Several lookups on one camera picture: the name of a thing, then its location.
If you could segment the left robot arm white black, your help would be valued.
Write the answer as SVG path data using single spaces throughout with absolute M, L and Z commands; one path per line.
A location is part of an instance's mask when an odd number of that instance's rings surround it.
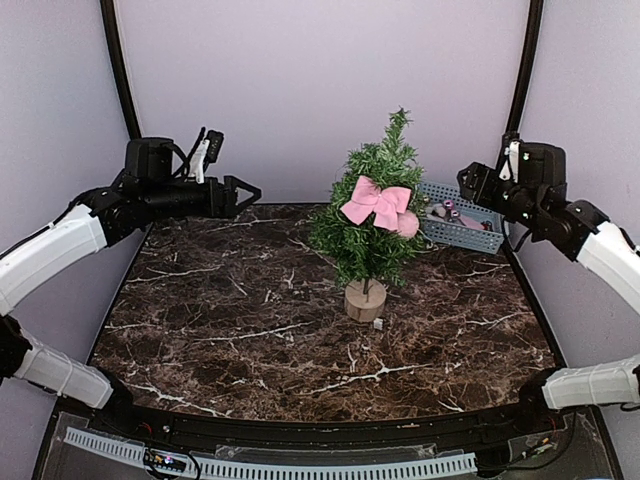
M 78 261 L 112 247 L 137 230 L 169 218 L 233 219 L 262 196 L 259 188 L 226 176 L 206 176 L 224 141 L 200 132 L 184 153 L 173 140 L 144 137 L 126 147 L 113 183 L 79 194 L 54 221 L 1 254 L 1 376 L 16 378 L 94 410 L 120 436 L 141 427 L 126 387 L 68 357 L 23 329 L 11 313 L 29 294 Z

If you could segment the small green christmas tree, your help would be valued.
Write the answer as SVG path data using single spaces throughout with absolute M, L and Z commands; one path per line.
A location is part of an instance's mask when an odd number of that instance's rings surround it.
M 409 111 L 400 108 L 389 115 L 380 140 L 350 151 L 341 178 L 332 186 L 329 204 L 312 217 L 310 243 L 333 260 L 336 282 L 344 291 L 345 312 L 360 323 L 381 316 L 387 287 L 403 282 L 403 268 L 423 249 L 424 237 L 420 229 L 415 237 L 406 239 L 396 231 L 377 228 L 373 214 L 355 225 L 340 208 L 350 199 L 358 178 L 366 176 L 382 189 L 411 189 L 407 210 L 420 220 L 427 206 L 419 188 L 424 169 L 417 162 L 417 150 L 404 138 L 410 123 Z

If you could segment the pink fluffy pompom ornament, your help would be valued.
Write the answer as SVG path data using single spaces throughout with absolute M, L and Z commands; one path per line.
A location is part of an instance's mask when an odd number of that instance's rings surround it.
M 407 210 L 399 213 L 397 217 L 396 233 L 403 238 L 410 239 L 416 236 L 420 229 L 420 220 L 415 213 Z

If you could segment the pink fabric bow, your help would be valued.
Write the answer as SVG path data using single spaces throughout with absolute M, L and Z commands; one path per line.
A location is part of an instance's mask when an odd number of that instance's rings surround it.
M 407 212 L 411 194 L 409 188 L 393 186 L 382 189 L 369 177 L 360 176 L 350 199 L 340 211 L 355 225 L 361 225 L 373 214 L 375 227 L 397 231 L 399 217 Z

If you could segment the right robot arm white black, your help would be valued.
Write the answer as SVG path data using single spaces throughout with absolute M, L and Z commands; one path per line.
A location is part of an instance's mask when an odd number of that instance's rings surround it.
M 633 309 L 639 308 L 639 247 L 587 200 L 567 199 L 566 154 L 557 146 L 510 142 L 496 169 L 473 162 L 457 174 L 467 201 L 523 225 L 533 242 L 548 241 L 566 258 L 607 283 Z M 534 432 L 549 410 L 583 405 L 639 408 L 639 358 L 581 368 L 547 370 L 521 389 L 510 413 L 521 434 Z

